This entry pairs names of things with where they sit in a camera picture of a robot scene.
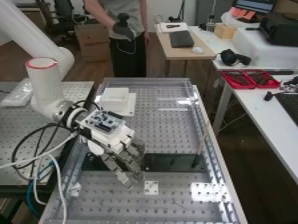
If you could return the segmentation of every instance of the chair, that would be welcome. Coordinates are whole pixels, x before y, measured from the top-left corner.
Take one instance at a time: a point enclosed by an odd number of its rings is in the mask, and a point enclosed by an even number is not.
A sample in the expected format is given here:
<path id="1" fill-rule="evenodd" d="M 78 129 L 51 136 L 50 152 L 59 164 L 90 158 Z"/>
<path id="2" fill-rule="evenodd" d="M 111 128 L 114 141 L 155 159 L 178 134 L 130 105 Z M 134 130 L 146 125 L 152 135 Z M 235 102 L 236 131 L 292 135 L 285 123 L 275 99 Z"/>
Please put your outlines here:
<path id="1" fill-rule="evenodd" d="M 36 4 L 46 19 L 46 32 L 52 35 L 63 35 L 63 40 L 58 42 L 58 45 L 64 45 L 71 41 L 76 41 L 75 26 L 76 23 L 86 20 L 86 16 L 74 14 L 74 6 L 70 0 L 55 0 L 56 11 L 50 11 L 50 3 L 44 0 L 36 0 Z"/>

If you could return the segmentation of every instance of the red tray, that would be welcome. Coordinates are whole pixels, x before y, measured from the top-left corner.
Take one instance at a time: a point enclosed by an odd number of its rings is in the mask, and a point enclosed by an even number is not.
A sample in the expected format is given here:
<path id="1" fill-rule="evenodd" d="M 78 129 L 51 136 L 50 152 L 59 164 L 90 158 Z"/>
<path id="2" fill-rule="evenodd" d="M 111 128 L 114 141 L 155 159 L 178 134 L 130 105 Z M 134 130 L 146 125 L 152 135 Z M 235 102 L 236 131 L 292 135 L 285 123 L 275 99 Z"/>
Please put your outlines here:
<path id="1" fill-rule="evenodd" d="M 272 75 L 263 70 L 245 70 L 245 74 L 256 82 L 256 87 L 261 89 L 277 89 L 281 83 L 272 77 Z"/>
<path id="2" fill-rule="evenodd" d="M 256 82 L 251 79 L 244 71 L 228 70 L 221 75 L 235 89 L 255 89 Z"/>

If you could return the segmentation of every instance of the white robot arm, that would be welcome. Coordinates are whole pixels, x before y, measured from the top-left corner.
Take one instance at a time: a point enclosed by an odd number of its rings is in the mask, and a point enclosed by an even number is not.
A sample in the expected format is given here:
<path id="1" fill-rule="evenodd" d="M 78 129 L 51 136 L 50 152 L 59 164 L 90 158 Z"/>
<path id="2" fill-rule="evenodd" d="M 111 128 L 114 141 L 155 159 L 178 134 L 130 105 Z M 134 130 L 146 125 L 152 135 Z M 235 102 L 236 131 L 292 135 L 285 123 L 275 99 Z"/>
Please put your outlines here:
<path id="1" fill-rule="evenodd" d="M 124 118 L 114 112 L 87 110 L 63 95 L 62 80 L 74 65 L 74 55 L 59 48 L 10 0 L 0 1 L 0 29 L 32 55 L 27 71 L 34 87 L 32 107 L 52 121 L 76 129 L 91 151 L 100 156 L 127 188 L 143 179 L 144 144 Z M 120 160 L 132 176 L 116 163 Z"/>

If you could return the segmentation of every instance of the perforated metal table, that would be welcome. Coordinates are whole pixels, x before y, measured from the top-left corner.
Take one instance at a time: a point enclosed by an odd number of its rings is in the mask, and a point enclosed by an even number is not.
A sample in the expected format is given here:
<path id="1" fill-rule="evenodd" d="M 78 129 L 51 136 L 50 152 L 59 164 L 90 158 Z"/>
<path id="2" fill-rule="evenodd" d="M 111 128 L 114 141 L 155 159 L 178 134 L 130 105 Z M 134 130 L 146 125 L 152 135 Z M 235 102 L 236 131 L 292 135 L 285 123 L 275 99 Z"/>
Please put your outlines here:
<path id="1" fill-rule="evenodd" d="M 13 91 L 17 87 L 17 82 L 2 82 L 0 89 L 6 91 Z M 91 90 L 94 82 L 64 82 L 64 96 L 74 102 L 79 100 L 86 100 Z M 6 93 L 0 93 L 0 101 L 7 96 Z M 23 137 L 32 132 L 35 129 L 47 125 L 51 121 L 35 112 L 31 105 L 23 108 L 0 108 L 0 164 L 7 164 L 11 162 L 13 151 L 23 139 Z M 52 130 L 47 131 L 44 134 L 44 141 L 42 141 L 42 147 L 47 143 L 50 136 L 52 135 Z M 68 136 L 67 131 L 59 130 L 58 135 L 54 139 L 50 147 L 58 145 L 63 139 Z M 25 142 L 22 150 L 17 155 L 17 158 L 26 159 L 34 155 L 36 142 L 39 135 L 32 136 L 29 141 Z M 48 158 L 44 160 L 42 166 L 47 166 L 50 163 Z M 30 176 L 31 166 L 22 170 L 25 176 Z M 44 178 L 39 185 L 47 185 L 50 176 Z M 14 192 L 14 189 L 21 190 L 23 187 L 29 186 L 29 181 L 25 180 L 17 173 L 13 167 L 0 170 L 0 192 L 3 196 Z"/>
<path id="2" fill-rule="evenodd" d="M 189 79 L 107 79 L 98 100 L 107 87 L 138 93 L 135 116 L 126 119 L 146 141 L 147 153 L 196 155 L 208 116 Z M 111 172 L 82 170 L 88 148 L 78 142 L 63 171 L 68 223 L 248 223 L 211 125 L 208 131 L 205 171 L 151 172 L 146 167 L 144 181 L 131 190 Z M 159 195 L 146 194 L 146 181 L 159 182 Z M 78 182 L 83 188 L 72 197 Z M 42 223 L 62 223 L 62 218 L 56 189 Z"/>

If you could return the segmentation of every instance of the red ring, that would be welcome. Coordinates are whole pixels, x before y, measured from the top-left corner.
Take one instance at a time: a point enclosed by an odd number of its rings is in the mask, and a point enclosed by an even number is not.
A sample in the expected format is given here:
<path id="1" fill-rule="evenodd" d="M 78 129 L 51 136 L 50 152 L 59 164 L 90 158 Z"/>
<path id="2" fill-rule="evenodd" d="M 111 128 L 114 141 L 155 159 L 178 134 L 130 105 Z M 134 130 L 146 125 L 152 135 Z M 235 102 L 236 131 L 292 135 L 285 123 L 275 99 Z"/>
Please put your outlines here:
<path id="1" fill-rule="evenodd" d="M 52 65 L 50 65 L 50 66 L 47 66 L 47 67 L 35 67 L 35 66 L 31 65 L 31 61 L 35 60 L 35 59 L 38 59 L 38 58 L 32 58 L 32 59 L 30 59 L 30 60 L 26 62 L 26 66 L 27 66 L 29 68 L 34 68 L 34 69 L 48 69 L 48 68 L 52 68 L 52 67 L 55 67 L 55 66 L 58 65 L 58 61 L 56 61 L 54 58 L 48 58 L 48 59 L 52 59 L 52 60 L 54 60 L 54 64 L 52 64 Z"/>

